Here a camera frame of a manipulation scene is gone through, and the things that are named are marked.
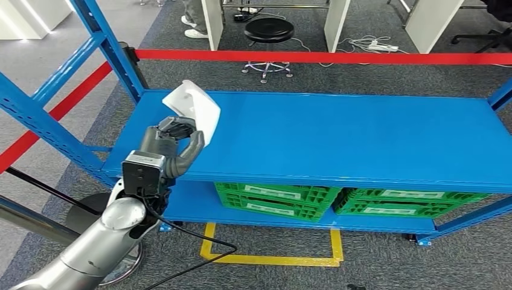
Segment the green plastic crate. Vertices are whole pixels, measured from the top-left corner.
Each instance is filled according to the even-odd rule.
[[[424,202],[451,202],[466,203],[477,202],[486,198],[485,193],[467,192],[415,192],[409,190],[386,190],[386,189],[364,189],[344,188],[342,194],[353,195],[355,199],[380,201],[424,201]]]
[[[330,206],[341,191],[340,187],[305,186],[305,185],[270,185],[216,182],[217,192],[235,190],[250,193],[262,198],[288,202],[306,202],[312,205]]]
[[[288,218],[317,222],[328,209],[293,202],[275,201],[251,195],[250,193],[224,190],[218,192],[222,205],[258,213],[274,214]]]
[[[352,193],[338,198],[334,202],[334,211],[337,214],[408,216],[433,219],[463,205],[461,203],[439,201],[372,201],[356,199],[355,196],[356,194]]]

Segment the person's leg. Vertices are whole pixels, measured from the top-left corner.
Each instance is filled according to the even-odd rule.
[[[183,0],[185,4],[185,17],[187,20],[195,23],[195,30],[202,34],[208,34],[206,29],[205,13],[203,11],[203,4],[201,0]]]
[[[190,2],[190,0],[182,0],[183,2],[183,5],[185,6],[185,19],[188,21],[188,22],[191,22],[191,23],[194,23],[194,21],[192,20],[192,16],[190,16],[190,14],[188,13],[188,3]]]

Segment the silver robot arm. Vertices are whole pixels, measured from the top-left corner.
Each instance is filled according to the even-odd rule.
[[[178,141],[190,138],[178,155]],[[167,117],[147,128],[140,150],[123,161],[123,179],[101,217],[58,258],[11,290],[93,290],[142,238],[160,224],[169,187],[204,147],[193,119]]]
[[[95,289],[144,236],[133,239],[130,232],[144,220],[146,214],[141,201],[135,198],[117,199],[58,258],[11,289]]]

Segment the red barrier tape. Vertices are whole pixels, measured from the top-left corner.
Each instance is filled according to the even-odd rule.
[[[140,59],[224,62],[373,63],[379,65],[508,65],[512,53],[303,53],[284,51],[136,50]]]
[[[73,92],[69,93],[60,103],[53,108],[49,114],[55,120],[59,121],[66,115],[79,101],[81,101],[89,92],[92,91],[110,72],[112,68],[105,62],[98,67],[87,79],[79,84]],[[20,139],[16,140],[9,148],[0,155],[0,174],[11,166],[21,157],[32,145],[39,140],[39,137],[26,131]]]

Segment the black stool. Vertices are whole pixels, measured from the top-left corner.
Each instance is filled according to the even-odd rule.
[[[255,42],[262,44],[277,44],[292,38],[294,32],[295,29],[293,24],[278,18],[261,18],[251,21],[245,26],[244,31],[245,36],[247,36],[249,40],[253,41],[252,44]],[[292,71],[289,68],[290,63],[281,63],[282,65],[278,65],[273,62],[248,62],[247,65],[243,67],[242,72],[248,73],[248,68],[263,72],[260,81],[261,83],[267,82],[265,79],[267,77],[267,73],[274,73],[277,71],[285,71],[287,77],[293,77]]]

